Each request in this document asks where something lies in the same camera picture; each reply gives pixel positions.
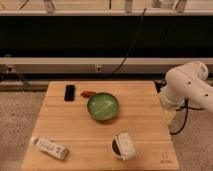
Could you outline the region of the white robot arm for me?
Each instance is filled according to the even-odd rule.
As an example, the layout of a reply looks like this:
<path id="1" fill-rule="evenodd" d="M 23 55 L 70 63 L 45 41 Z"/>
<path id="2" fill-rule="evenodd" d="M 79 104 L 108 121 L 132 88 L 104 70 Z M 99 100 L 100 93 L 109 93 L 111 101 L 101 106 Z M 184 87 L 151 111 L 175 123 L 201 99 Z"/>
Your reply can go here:
<path id="1" fill-rule="evenodd" d="M 167 85 L 159 93 L 163 118 L 167 125 L 174 119 L 175 110 L 186 98 L 213 113 L 213 87 L 206 83 L 208 68 L 201 61 L 192 61 L 170 69 L 165 80 Z"/>

